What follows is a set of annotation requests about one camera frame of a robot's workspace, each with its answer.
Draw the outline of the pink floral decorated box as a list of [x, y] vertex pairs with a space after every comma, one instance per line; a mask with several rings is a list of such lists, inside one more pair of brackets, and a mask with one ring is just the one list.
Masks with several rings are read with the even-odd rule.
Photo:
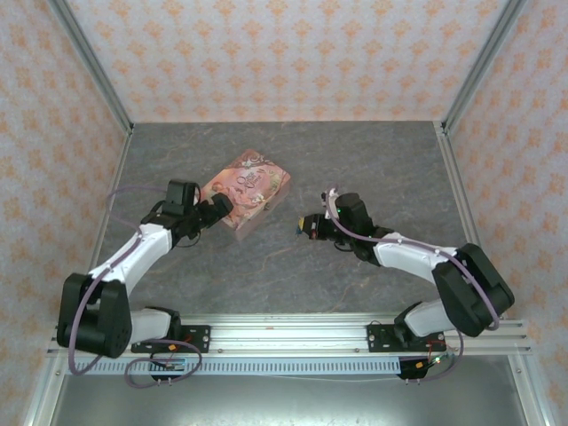
[[251, 234], [288, 195], [291, 176], [259, 152], [248, 149], [217, 173], [202, 189], [210, 200], [226, 194], [233, 203], [230, 213], [237, 241]]

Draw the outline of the grey sheet metal shelf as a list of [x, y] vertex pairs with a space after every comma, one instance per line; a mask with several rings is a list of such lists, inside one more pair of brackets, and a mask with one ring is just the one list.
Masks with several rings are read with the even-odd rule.
[[201, 375], [135, 390], [111, 375], [65, 376], [26, 426], [548, 426], [523, 409], [515, 373], [468, 361], [448, 377]]

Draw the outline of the aluminium table side rail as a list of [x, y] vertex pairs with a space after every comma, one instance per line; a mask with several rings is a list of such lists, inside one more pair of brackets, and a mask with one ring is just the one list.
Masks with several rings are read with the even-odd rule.
[[438, 144], [443, 156], [446, 172], [450, 181], [450, 186], [454, 194], [456, 206], [461, 220], [462, 229], [468, 242], [481, 245], [481, 240], [469, 205], [465, 186], [459, 171], [451, 140], [442, 122], [433, 123], [437, 135]]
[[126, 131], [125, 138], [124, 138], [122, 148], [121, 148], [121, 151], [120, 151], [120, 155], [118, 157], [118, 162], [117, 162], [116, 167], [114, 169], [114, 175], [112, 177], [112, 180], [111, 180], [111, 183], [110, 183], [110, 186], [109, 186], [109, 193], [106, 195], [106, 197], [104, 199], [103, 216], [101, 217], [101, 219], [99, 221], [99, 230], [98, 230], [97, 238], [95, 240], [93, 250], [92, 250], [92, 253], [91, 253], [91, 259], [90, 259], [90, 262], [89, 262], [89, 265], [88, 265], [89, 270], [97, 265], [97, 261], [99, 259], [100, 250], [101, 250], [102, 245], [103, 245], [107, 224], [108, 224], [108, 221], [109, 221], [109, 218], [110, 218], [109, 211], [112, 209], [112, 205], [114, 203], [114, 196], [111, 195], [111, 193], [113, 193], [115, 190], [118, 189], [118, 185], [120, 183], [120, 179], [121, 179], [121, 175], [122, 175], [122, 170], [123, 170], [124, 164], [125, 164], [126, 159], [127, 159], [127, 155], [128, 155], [133, 131], [134, 131], [134, 126], [131, 126]]

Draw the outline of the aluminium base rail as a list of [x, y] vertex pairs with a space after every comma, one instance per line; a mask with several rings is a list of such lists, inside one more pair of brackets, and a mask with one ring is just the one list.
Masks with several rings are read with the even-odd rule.
[[[183, 325], [208, 325], [210, 357], [364, 357], [426, 356], [442, 351], [395, 351], [371, 353], [373, 342], [367, 325], [385, 325], [392, 316], [373, 313], [310, 313], [310, 314], [196, 314], [181, 317]], [[520, 319], [501, 321], [498, 330], [485, 331], [476, 338], [463, 337], [463, 355], [533, 355], [536, 344], [528, 336], [527, 326]]]

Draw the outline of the aluminium frame post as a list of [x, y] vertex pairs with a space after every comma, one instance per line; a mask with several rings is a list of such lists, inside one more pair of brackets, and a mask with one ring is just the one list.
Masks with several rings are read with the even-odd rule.
[[476, 90], [483, 81], [485, 74], [505, 42], [509, 32], [517, 22], [517, 18], [524, 9], [527, 0], [507, 0], [505, 6], [496, 20], [493, 29], [485, 40], [480, 53], [477, 55], [471, 70], [468, 72], [461, 88], [458, 90], [454, 102], [449, 108], [441, 127], [449, 138], [457, 129], [468, 104], [472, 100]]
[[129, 136], [134, 128], [126, 108], [122, 104], [107, 72], [103, 68], [95, 49], [84, 33], [67, 0], [46, 0], [47, 4], [66, 31], [75, 51], [81, 58], [92, 80], [101, 92], [106, 104], [120, 127]]

